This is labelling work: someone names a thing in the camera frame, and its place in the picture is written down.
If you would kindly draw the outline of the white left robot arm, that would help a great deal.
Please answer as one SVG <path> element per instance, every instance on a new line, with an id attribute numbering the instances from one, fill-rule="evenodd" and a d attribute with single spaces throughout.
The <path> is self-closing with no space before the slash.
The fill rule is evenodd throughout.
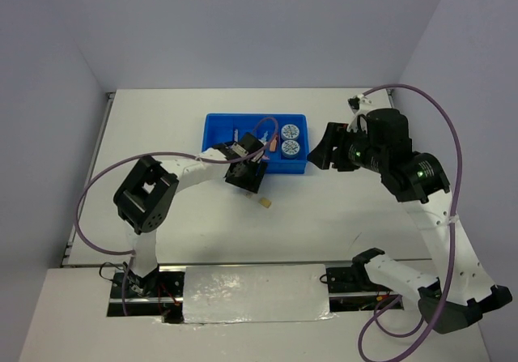
<path id="1" fill-rule="evenodd" d="M 156 291 L 157 232 L 174 197 L 189 187 L 219 179 L 257 193 L 267 168 L 262 159 L 264 146 L 261 140 L 246 133 L 237 142 L 216 144 L 192 158 L 158 161 L 146 155 L 137 161 L 113 198 L 118 216 L 131 227 L 133 262 L 129 265 L 128 288 L 140 296 Z"/>

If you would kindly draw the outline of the blue jar sideways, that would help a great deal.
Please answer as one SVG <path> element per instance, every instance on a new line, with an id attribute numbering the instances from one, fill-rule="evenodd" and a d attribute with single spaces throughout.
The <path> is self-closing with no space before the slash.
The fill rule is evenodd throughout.
<path id="1" fill-rule="evenodd" d="M 301 146 L 296 140 L 288 139 L 283 141 L 281 144 L 281 153 L 284 159 L 297 159 L 300 152 Z"/>

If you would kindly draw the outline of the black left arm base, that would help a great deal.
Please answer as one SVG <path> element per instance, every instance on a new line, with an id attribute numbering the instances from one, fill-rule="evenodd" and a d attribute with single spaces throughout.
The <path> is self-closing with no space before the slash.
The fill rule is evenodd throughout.
<path id="1" fill-rule="evenodd" d="M 112 277 L 108 298 L 107 317 L 125 317 L 121 301 L 124 273 L 118 270 Z M 184 271 L 165 271 L 159 275 L 154 289 L 144 295 L 126 286 L 125 309 L 128 317 L 157 317 L 168 324 L 184 322 L 183 288 Z"/>

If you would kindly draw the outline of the orange clear case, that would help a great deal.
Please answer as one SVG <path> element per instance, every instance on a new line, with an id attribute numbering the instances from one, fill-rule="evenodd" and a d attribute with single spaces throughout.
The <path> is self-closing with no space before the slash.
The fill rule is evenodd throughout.
<path id="1" fill-rule="evenodd" d="M 269 146 L 270 153 L 275 153 L 278 147 L 278 136 L 276 135 Z"/>

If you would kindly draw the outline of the blue jar patterned lid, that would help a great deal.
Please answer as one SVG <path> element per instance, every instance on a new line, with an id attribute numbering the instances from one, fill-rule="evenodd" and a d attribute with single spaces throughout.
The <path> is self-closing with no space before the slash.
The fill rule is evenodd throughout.
<path id="1" fill-rule="evenodd" d="M 300 128 L 293 124 L 288 123 L 284 125 L 280 130 L 280 137 L 283 141 L 293 140 L 297 141 L 300 136 Z"/>

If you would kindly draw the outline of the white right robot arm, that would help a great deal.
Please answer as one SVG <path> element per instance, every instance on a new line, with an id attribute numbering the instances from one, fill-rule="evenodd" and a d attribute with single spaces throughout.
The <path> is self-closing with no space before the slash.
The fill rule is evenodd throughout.
<path id="1" fill-rule="evenodd" d="M 382 185 L 421 233 L 437 271 L 423 274 L 373 248 L 353 258 L 353 284 L 361 290 L 388 287 L 415 304 L 427 323 L 444 297 L 445 305 L 433 322 L 439 334 L 467 328 L 485 313 L 509 304 L 511 292 L 483 269 L 452 210 L 453 195 L 440 162 L 414 151 L 406 116 L 397 109 L 378 109 L 363 95 L 348 103 L 353 119 L 347 124 L 330 122 L 308 162 L 321 170 L 365 168 L 380 174 Z"/>

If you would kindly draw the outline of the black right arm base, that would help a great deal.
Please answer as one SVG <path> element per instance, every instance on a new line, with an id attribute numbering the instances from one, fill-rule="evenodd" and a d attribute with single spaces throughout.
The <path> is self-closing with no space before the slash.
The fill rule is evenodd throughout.
<path id="1" fill-rule="evenodd" d="M 330 295 L 344 295 L 363 292 L 353 266 L 331 266 L 319 277 L 320 283 L 327 287 Z"/>

